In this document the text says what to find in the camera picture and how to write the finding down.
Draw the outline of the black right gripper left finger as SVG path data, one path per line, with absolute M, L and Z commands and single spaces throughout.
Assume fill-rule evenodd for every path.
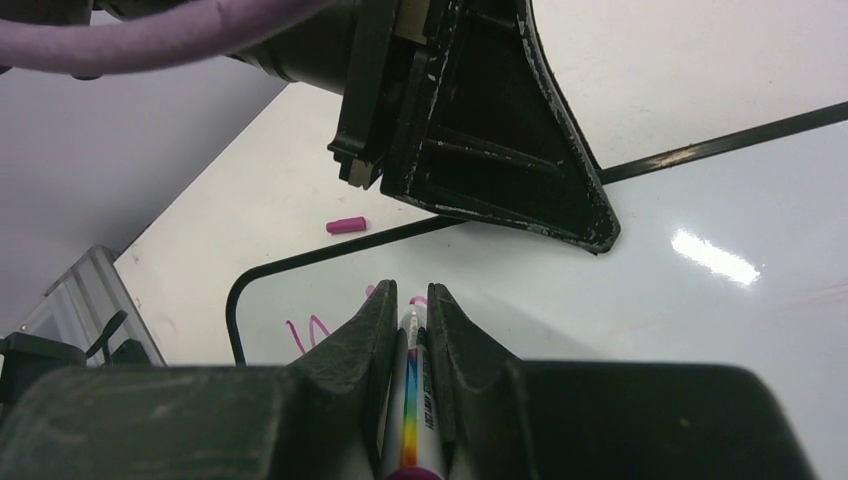
M 1 430 L 5 479 L 373 479 L 397 286 L 286 366 L 65 368 Z

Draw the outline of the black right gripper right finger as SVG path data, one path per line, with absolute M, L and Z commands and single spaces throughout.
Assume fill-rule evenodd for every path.
M 469 479 L 811 479 L 772 392 L 728 365 L 522 360 L 428 288 L 442 439 Z

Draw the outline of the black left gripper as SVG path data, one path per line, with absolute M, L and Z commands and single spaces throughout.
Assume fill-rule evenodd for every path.
M 593 254 L 619 236 L 528 1 L 333 1 L 231 57 L 341 96 L 354 187 Z

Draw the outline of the magenta whiteboard marker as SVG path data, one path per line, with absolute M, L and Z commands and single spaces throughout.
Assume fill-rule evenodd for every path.
M 381 479 L 446 479 L 430 366 L 427 301 L 418 296 L 398 321 L 381 449 Z

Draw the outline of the magenta marker cap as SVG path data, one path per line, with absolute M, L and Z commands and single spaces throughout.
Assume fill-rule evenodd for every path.
M 366 231 L 367 229 L 368 221 L 365 217 L 362 216 L 338 219 L 328 222 L 325 225 L 325 230 L 330 235 L 362 232 Z

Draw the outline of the black framed whiteboard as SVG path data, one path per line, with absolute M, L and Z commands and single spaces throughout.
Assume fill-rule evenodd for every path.
M 821 479 L 847 475 L 847 107 L 602 175 L 621 234 L 592 255 L 432 218 L 252 268 L 225 318 L 237 360 L 288 364 L 381 280 L 444 284 L 521 358 L 745 369 L 776 395 Z

